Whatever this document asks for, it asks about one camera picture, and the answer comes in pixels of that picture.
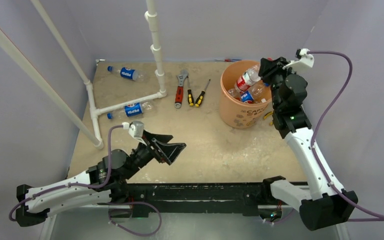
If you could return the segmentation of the orange plastic bin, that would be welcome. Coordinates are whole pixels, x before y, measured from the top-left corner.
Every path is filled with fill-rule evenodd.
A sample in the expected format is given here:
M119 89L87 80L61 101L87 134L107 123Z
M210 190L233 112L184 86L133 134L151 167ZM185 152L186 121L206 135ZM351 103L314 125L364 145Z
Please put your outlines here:
M244 103L229 95L228 90L234 87L240 76L250 67L257 65L254 60L232 62L220 77L221 95L219 100L219 116L230 127L246 129L254 126L272 107L272 94L269 87L258 97L256 103Z

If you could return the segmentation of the clear bottle red cap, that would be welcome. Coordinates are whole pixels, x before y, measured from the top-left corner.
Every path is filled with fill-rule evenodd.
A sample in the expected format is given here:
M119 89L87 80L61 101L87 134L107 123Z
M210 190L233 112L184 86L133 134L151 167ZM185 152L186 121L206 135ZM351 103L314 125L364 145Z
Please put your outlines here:
M227 92L228 92L228 94L229 94L232 98L234 98L234 99L236 99L236 100L238 100L238 101L241 100L241 93L238 92L235 88L231 88L231 89L229 89Z

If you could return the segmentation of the Pepsi bottle front edge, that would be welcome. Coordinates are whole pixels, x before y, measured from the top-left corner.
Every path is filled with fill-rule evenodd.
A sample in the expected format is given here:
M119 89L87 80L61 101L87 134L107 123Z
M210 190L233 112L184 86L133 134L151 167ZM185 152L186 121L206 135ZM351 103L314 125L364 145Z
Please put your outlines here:
M258 82L240 95L240 101L246 104L265 103L267 102L265 94L269 92L267 83Z

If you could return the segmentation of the red label bottle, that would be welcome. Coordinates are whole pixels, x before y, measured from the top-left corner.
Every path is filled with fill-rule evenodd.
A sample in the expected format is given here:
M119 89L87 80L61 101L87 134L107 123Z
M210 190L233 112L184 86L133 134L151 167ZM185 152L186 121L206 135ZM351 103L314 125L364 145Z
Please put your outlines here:
M250 87L261 80L259 76L260 64L248 68L236 81L234 88L237 92L246 92Z

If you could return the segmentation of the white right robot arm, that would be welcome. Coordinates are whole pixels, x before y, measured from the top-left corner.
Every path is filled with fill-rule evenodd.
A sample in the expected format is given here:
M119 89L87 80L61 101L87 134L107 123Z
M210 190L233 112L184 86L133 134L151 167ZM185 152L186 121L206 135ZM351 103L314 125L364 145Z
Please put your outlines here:
M309 189L276 176L263 180L260 196L268 204L276 200L288 204L306 228L314 231L347 222L358 197L338 181L313 139L311 122L302 107L308 83L288 64L283 57L262 58L258 75L270 86L273 124L299 161Z

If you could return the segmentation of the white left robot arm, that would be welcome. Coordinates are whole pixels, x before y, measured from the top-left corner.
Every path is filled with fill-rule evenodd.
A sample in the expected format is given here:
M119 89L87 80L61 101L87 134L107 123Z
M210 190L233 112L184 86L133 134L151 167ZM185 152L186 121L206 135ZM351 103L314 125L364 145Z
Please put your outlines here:
M130 154L121 149L110 150L99 163L74 177L42 187L19 185L18 204L9 212L9 219L21 227L30 227L72 208L122 205L130 197L127 181L131 177L151 160L171 165L186 148L185 143L171 143L172 138L172 135L144 131Z

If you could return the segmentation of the Pepsi bottle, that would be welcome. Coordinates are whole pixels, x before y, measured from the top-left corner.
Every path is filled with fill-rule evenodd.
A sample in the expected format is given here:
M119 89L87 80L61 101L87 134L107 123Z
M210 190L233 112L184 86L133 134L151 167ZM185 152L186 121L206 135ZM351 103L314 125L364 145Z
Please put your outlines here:
M121 109L111 111L106 114L106 117L109 120L121 120L124 118L135 118L142 116L144 113L148 113L154 110L155 104L152 100L137 102L133 104L128 104Z

